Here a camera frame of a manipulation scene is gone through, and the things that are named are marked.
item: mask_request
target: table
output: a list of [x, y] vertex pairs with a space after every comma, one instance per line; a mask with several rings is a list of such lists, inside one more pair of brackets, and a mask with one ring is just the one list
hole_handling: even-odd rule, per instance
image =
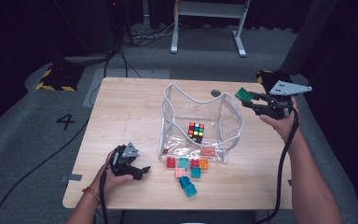
[[[91, 183], [111, 150], [132, 142], [141, 153], [132, 165], [139, 168], [150, 165], [151, 170], [142, 180], [131, 181], [107, 194], [109, 209], [274, 208], [283, 142], [251, 109], [242, 107], [239, 100], [245, 118], [240, 142], [230, 150], [227, 164], [211, 162], [201, 179], [191, 179], [198, 194], [186, 197], [174, 170], [158, 159], [163, 92], [172, 82], [200, 101], [211, 100], [211, 90], [225, 91], [232, 97], [241, 87], [247, 91], [263, 91], [258, 83], [105, 78], [73, 170], [73, 174], [82, 178], [69, 181], [63, 198], [65, 207], [76, 206], [83, 194], [81, 190]], [[290, 161], [286, 158], [281, 209], [292, 208], [291, 187], [287, 181], [290, 176]]]
[[233, 31], [235, 43], [237, 45], [238, 53], [241, 57], [246, 56], [245, 48], [241, 41], [241, 31], [245, 23], [246, 15], [251, 0], [245, 1], [244, 4], [225, 4], [225, 3], [210, 3], [210, 2], [187, 2], [176, 0], [178, 8], [175, 9], [173, 15], [173, 34], [171, 43], [171, 53], [178, 51], [179, 39], [179, 15], [183, 16], [202, 16], [202, 17], [220, 17], [240, 19], [238, 30]]

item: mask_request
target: clear plastic bag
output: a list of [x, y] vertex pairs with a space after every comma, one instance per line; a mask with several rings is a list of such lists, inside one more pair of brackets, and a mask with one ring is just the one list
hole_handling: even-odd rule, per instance
[[[203, 125], [201, 140], [190, 124]], [[244, 118], [232, 97], [223, 92], [200, 102], [168, 85], [162, 103], [162, 127], [158, 158], [208, 159], [227, 163], [228, 152], [240, 140]]]

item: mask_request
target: black cable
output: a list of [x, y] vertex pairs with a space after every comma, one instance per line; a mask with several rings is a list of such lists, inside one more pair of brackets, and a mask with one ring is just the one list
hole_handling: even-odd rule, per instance
[[124, 67], [126, 68], [126, 77], [129, 77], [129, 69], [127, 67], [127, 60], [126, 58], [124, 57], [124, 52], [123, 52], [123, 48], [120, 47], [120, 52], [121, 52], [121, 57], [123, 58], [124, 60]]
[[57, 9], [60, 11], [63, 19], [65, 20], [66, 24], [68, 25], [69, 29], [72, 31], [72, 34], [75, 36], [75, 38], [77, 39], [77, 41], [85, 48], [88, 49], [94, 53], [103, 53], [106, 54], [106, 52], [101, 52], [95, 49], [90, 48], [89, 46], [87, 46], [85, 43], [83, 43], [83, 41], [78, 37], [77, 33], [75, 32], [75, 30], [72, 28], [71, 22], [69, 22], [69, 20], [66, 18], [65, 14], [63, 13], [60, 5], [57, 3], [57, 0], [54, 0], [54, 3], [57, 7]]
[[[103, 77], [107, 77], [107, 65], [109, 64], [110, 60], [115, 56], [116, 52], [113, 51], [111, 54], [108, 55], [104, 67], [103, 67]], [[92, 95], [101, 87], [99, 84], [90, 94], [89, 94], [89, 104], [94, 106], [94, 103], [91, 101]]]
[[269, 217], [269, 210], [266, 211], [267, 217]]
[[126, 77], [128, 77], [128, 67], [127, 67], [127, 65], [128, 65], [136, 73], [136, 75], [138, 75], [139, 78], [142, 78], [141, 75], [138, 73], [138, 71], [136, 71], [136, 69], [133, 68], [132, 65], [126, 60], [126, 57], [124, 56], [123, 49], [121, 47], [120, 47], [120, 50], [121, 50], [120, 56], [123, 59], [125, 67], [126, 67]]
[[97, 209], [95, 209], [95, 213], [96, 213], [99, 217], [102, 217], [102, 216], [103, 216]]
[[[164, 38], [166, 35], [168, 35], [168, 34], [163, 35], [163, 33], [164, 33], [165, 31], [171, 30], [172, 28], [170, 29], [170, 27], [171, 27], [171, 26], [168, 26], [168, 27], [166, 27], [166, 28], [164, 28], [164, 29], [161, 29], [161, 30], [159, 30], [159, 31], [155, 31], [155, 32], [152, 32], [152, 33], [149, 33], [149, 34], [145, 34], [145, 33], [148, 31], [148, 30], [146, 30], [142, 35], [134, 36], [133, 38], [135, 38], [135, 39], [138, 40], [138, 43], [137, 43], [137, 44], [130, 44], [130, 43], [126, 42], [126, 41], [125, 41], [125, 36], [123, 36], [123, 40], [124, 40], [123, 45], [126, 46], [126, 47], [130, 47], [130, 48], [146, 47], [146, 46], [148, 46], [148, 45], [150, 45], [150, 44], [153, 44], [156, 40], [162, 39], [162, 38]], [[147, 43], [147, 44], [141, 45], [141, 44], [142, 44], [144, 41], [146, 41], [146, 40], [149, 40], [150, 42]]]
[[73, 66], [91, 66], [99, 63], [104, 63], [108, 59], [109, 59], [109, 55], [106, 55], [105, 57], [99, 59], [88, 59], [88, 60], [80, 60], [80, 61], [75, 61], [75, 60], [72, 61], [68, 59], [65, 60]]
[[295, 118], [293, 120], [292, 130], [290, 131], [289, 137], [287, 138], [287, 142], [284, 144], [282, 155], [281, 155], [281, 158], [279, 160], [278, 180], [277, 180], [277, 200], [276, 200], [276, 203], [275, 203], [275, 208], [274, 208], [274, 211], [272, 212], [272, 214], [270, 216], [257, 221], [256, 222], [257, 224], [272, 220], [278, 214], [279, 207], [280, 207], [280, 204], [281, 204], [282, 170], [283, 170], [284, 158], [286, 157], [286, 153], [289, 150], [290, 144], [292, 143], [292, 140], [295, 137], [295, 133], [296, 133], [296, 130], [297, 130], [298, 125], [299, 125], [298, 113], [292, 106], [290, 106], [290, 107], [293, 110], [293, 112], [295, 113]]
[[114, 152], [110, 156], [108, 162], [106, 163], [105, 167], [103, 168], [103, 174], [101, 175], [101, 178], [100, 178], [99, 189], [100, 189], [101, 207], [103, 209], [103, 223], [105, 223], [105, 224], [108, 224], [108, 220], [107, 220], [107, 213], [106, 213], [106, 202], [105, 202], [105, 198], [104, 198], [104, 184], [106, 181], [106, 171], [110, 169], [110, 161], [115, 156], [115, 154], [116, 154], [116, 149], [114, 150]]
[[75, 140], [75, 138], [81, 133], [81, 131], [87, 126], [87, 124], [89, 123], [89, 119], [86, 120], [86, 122], [83, 124], [83, 126], [80, 128], [80, 130], [75, 134], [75, 136], [73, 136], [65, 145], [63, 145], [60, 149], [58, 149], [57, 151], [55, 151], [53, 154], [51, 154], [47, 159], [45, 159], [44, 161], [40, 162], [38, 165], [36, 165], [36, 167], [34, 169], [32, 169], [30, 172], [28, 172], [26, 175], [24, 175], [19, 181], [17, 181], [17, 183], [11, 187], [11, 189], [7, 192], [7, 194], [5, 195], [5, 197], [2, 199], [2, 201], [0, 202], [0, 208], [2, 207], [2, 205], [4, 204], [5, 200], [7, 199], [7, 197], [10, 195], [10, 193], [26, 178], [28, 177], [28, 175], [30, 175], [31, 173], [33, 173], [35, 170], [37, 170], [39, 167], [41, 167], [43, 164], [45, 164], [47, 161], [49, 161], [51, 158], [53, 158], [54, 156], [56, 156], [58, 153], [60, 153], [61, 151], [63, 151], [69, 144], [72, 143], [72, 141]]

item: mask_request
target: white table leg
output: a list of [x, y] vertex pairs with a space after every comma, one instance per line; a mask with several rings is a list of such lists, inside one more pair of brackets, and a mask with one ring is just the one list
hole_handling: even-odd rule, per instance
[[171, 53], [177, 53], [178, 51], [178, 38], [179, 38], [179, 29], [178, 29], [178, 17], [174, 16], [174, 26], [172, 34], [172, 43], [171, 43]]
[[250, 0], [246, 1], [245, 5], [243, 7], [240, 24], [238, 25], [238, 31], [232, 32], [232, 34], [234, 35], [235, 43], [237, 44], [238, 53], [240, 54], [241, 57], [246, 56], [246, 51], [245, 51], [245, 48], [243, 47], [243, 44], [241, 41], [241, 32], [242, 32], [243, 24], [245, 23], [245, 18], [246, 18], [246, 14], [248, 13], [248, 8], [249, 8], [250, 2], [251, 2]]

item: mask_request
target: blue lego brick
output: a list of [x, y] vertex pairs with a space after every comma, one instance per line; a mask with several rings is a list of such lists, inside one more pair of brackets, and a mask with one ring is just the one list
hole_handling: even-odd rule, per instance
[[185, 193], [187, 197], [192, 197], [197, 194], [197, 190], [193, 184], [185, 186]]
[[179, 178], [180, 185], [182, 186], [182, 189], [184, 189], [187, 185], [190, 185], [190, 178], [188, 176], [181, 176]]
[[191, 169], [191, 177], [201, 178], [201, 168], [200, 167], [193, 167]]
[[185, 170], [187, 170], [189, 166], [190, 166], [190, 161], [188, 158], [179, 159], [179, 168], [185, 168]]

